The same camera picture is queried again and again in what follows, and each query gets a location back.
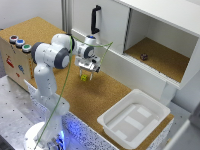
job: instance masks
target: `cabinet shelf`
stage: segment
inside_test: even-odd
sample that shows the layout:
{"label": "cabinet shelf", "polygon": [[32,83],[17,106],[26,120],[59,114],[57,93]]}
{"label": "cabinet shelf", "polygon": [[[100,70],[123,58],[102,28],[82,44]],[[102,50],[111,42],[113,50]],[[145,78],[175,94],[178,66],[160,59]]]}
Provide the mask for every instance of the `cabinet shelf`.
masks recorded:
{"label": "cabinet shelf", "polygon": [[[190,60],[149,38],[144,38],[125,53],[178,82],[181,82]],[[140,55],[143,53],[148,55],[148,60],[140,59]]]}

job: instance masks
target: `cardboard box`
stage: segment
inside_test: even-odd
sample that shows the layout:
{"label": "cardboard box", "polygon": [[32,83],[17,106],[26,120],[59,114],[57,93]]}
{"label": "cardboard box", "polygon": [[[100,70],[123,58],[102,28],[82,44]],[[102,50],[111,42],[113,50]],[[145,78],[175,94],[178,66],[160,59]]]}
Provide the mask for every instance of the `cardboard box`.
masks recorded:
{"label": "cardboard box", "polygon": [[32,18],[15,26],[0,31],[0,51],[6,74],[25,90],[28,90],[27,81],[34,77],[35,64],[31,53],[23,53],[21,49],[9,43],[12,35],[25,40],[26,44],[34,45],[37,42],[50,43],[52,37],[58,33],[65,33],[40,17]]}

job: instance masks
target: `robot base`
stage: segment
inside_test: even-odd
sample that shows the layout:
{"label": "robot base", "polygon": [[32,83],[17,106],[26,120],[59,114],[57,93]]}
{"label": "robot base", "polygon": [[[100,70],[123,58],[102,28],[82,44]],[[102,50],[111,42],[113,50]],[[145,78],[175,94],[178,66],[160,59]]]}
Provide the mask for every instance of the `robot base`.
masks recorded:
{"label": "robot base", "polygon": [[39,146],[37,146],[36,149],[36,142],[34,140],[34,137],[37,135],[37,133],[39,132],[39,130],[42,128],[42,126],[44,125],[44,122],[40,122],[35,124],[34,126],[32,126],[25,134],[24,137],[24,149],[25,150],[48,150],[48,148],[40,148]]}

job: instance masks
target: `cabinet handle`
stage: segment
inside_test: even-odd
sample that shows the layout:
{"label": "cabinet handle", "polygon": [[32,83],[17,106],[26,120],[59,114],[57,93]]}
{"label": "cabinet handle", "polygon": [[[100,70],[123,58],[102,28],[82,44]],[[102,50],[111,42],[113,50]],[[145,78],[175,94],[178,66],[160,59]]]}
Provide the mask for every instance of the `cabinet handle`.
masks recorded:
{"label": "cabinet handle", "polygon": [[92,24],[91,24],[91,31],[92,34],[98,33],[100,30],[96,28],[96,12],[101,10],[101,7],[96,5],[96,8],[92,10]]}

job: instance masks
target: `plastic container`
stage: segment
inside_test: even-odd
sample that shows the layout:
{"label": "plastic container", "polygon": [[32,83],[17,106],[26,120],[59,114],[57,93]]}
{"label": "plastic container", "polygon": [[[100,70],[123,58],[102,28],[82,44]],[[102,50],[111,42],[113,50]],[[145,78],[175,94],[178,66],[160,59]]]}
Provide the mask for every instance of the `plastic container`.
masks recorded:
{"label": "plastic container", "polygon": [[169,108],[135,89],[103,113],[97,121],[119,145],[125,149],[135,149],[169,113]]}

